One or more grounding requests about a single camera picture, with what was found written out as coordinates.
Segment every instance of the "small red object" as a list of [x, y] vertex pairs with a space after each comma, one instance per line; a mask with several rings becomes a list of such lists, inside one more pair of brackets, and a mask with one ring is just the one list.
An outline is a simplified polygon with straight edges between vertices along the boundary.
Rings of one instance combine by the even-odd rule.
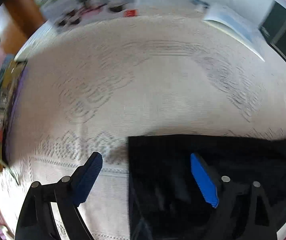
[[124, 12], [124, 17], [133, 17], [137, 15], [137, 10], [133, 9], [133, 10], [126, 10]]

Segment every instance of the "silver screw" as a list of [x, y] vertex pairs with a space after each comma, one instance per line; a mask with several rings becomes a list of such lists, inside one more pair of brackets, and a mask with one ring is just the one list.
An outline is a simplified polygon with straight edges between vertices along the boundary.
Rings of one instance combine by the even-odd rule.
[[221, 179], [223, 182], [230, 182], [231, 181], [230, 177], [228, 177], [228, 176], [222, 176]]
[[62, 182], [68, 182], [70, 180], [70, 176], [64, 176], [61, 180]]
[[260, 187], [260, 186], [261, 186], [261, 183], [259, 183], [258, 181], [254, 181], [254, 182], [253, 182], [253, 186], [254, 186], [254, 187]]
[[32, 184], [31, 184], [31, 187], [38, 187], [40, 185], [40, 183], [38, 181], [34, 181]]

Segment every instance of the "bed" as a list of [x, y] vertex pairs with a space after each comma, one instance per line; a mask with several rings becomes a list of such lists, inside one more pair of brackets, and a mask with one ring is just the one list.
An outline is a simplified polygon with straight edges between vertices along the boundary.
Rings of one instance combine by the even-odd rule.
[[17, 54], [28, 63], [7, 155], [19, 186], [0, 173], [13, 232], [33, 181], [57, 182], [98, 151], [103, 169], [79, 211], [95, 239], [129, 239], [128, 136], [286, 138], [286, 63], [263, 39], [265, 62], [188, 0], [141, 0], [139, 11], [62, 34], [45, 23]]

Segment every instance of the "open booklet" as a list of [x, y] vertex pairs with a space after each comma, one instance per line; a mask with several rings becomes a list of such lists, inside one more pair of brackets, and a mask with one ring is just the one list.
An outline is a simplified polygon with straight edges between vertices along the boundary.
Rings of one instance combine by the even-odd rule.
[[230, 35], [265, 61], [260, 51], [258, 28], [231, 8], [215, 3], [207, 10], [203, 21]]

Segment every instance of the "blue gripper pad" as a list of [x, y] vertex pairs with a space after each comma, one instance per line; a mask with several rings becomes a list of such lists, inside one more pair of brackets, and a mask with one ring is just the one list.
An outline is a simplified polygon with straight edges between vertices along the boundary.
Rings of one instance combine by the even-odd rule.
[[73, 188], [73, 204], [78, 207], [81, 203], [84, 203], [90, 194], [90, 191], [98, 177], [103, 166], [102, 155], [93, 152], [90, 158], [86, 161], [82, 172], [81, 179], [77, 184], [72, 186]]
[[191, 172], [205, 201], [216, 208], [219, 205], [217, 188], [194, 153], [191, 154]]

